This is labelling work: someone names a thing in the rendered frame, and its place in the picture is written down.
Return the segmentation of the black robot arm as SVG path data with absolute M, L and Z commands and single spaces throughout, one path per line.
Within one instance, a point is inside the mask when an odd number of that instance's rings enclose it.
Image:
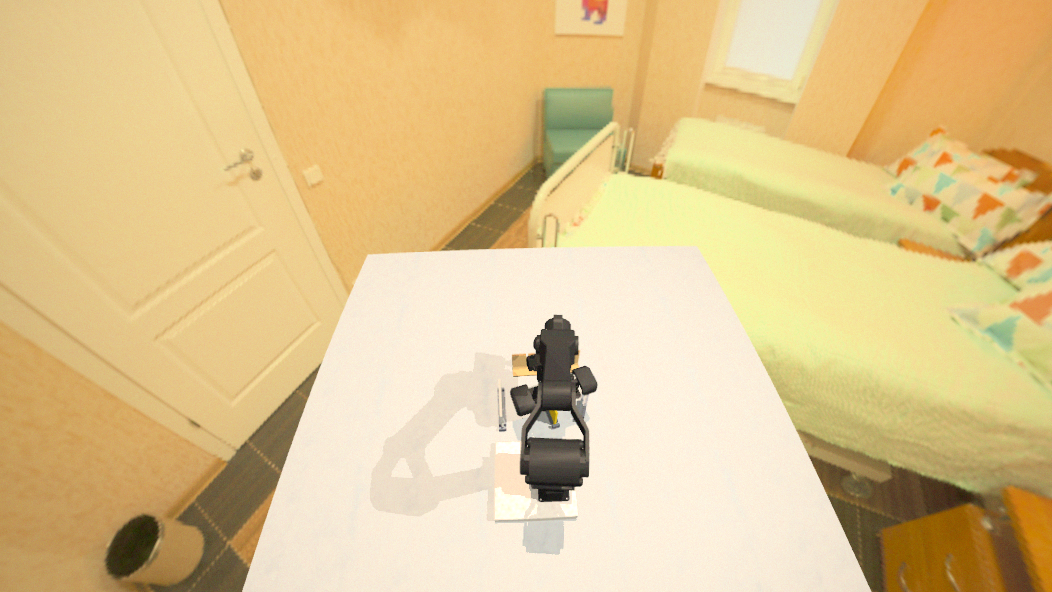
M 538 489 L 539 502 L 570 501 L 569 490 L 589 477 L 589 427 L 578 412 L 576 385 L 571 365 L 578 355 L 579 336 L 563 315 L 553 315 L 533 341 L 535 354 L 526 358 L 529 371 L 537 371 L 537 407 L 522 426 L 519 474 Z M 542 373 L 540 371 L 542 367 Z M 540 382 L 540 377 L 543 381 Z M 570 411 L 582 438 L 528 438 L 543 410 Z M 568 498 L 568 499 L 566 499 Z M 540 501 L 542 499 L 542 501 Z

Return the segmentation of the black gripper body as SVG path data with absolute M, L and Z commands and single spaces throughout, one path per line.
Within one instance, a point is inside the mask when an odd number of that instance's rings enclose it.
M 585 396 L 596 392 L 596 377 L 587 366 L 582 366 L 571 370 L 571 383 L 574 382 L 576 385 L 576 392 L 579 391 L 578 388 L 580 385 L 582 394 Z M 530 392 L 527 384 L 518 386 L 510 390 L 510 396 L 518 416 L 521 417 L 530 414 L 537 407 L 538 387 L 537 391 Z

